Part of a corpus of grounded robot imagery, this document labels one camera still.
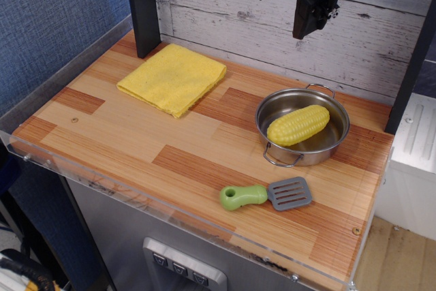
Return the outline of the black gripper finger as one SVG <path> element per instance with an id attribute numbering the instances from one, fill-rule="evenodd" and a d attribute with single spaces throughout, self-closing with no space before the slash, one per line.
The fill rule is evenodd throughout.
<path id="1" fill-rule="evenodd" d="M 296 0 L 293 38 L 302 40 L 317 30 L 322 30 L 326 23 L 337 17 L 338 0 Z"/>

